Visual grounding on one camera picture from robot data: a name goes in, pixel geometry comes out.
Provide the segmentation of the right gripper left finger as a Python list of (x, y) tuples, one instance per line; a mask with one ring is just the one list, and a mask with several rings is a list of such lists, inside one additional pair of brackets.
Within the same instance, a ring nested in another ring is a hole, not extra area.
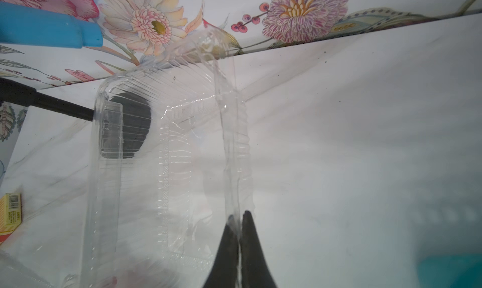
[(203, 288), (235, 288), (238, 282), (239, 238), (235, 217), (229, 216), (217, 255)]

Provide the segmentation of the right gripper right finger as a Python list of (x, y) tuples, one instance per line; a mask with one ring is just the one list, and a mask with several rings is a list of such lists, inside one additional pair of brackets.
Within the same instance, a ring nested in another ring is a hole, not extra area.
[(246, 210), (240, 238), (241, 284), (243, 288), (277, 288), (266, 263), (253, 216)]

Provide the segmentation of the clear clamshell container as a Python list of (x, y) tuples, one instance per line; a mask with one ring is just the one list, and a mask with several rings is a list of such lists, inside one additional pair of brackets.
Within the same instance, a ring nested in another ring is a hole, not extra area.
[(202, 287), (250, 198), (246, 106), (219, 28), (99, 88), (81, 287)]

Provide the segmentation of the teal plastic mesh basket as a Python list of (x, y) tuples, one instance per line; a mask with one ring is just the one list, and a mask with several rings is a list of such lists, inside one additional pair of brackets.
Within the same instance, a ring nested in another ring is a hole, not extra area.
[(481, 287), (481, 254), (430, 257), (417, 265), (420, 287)]

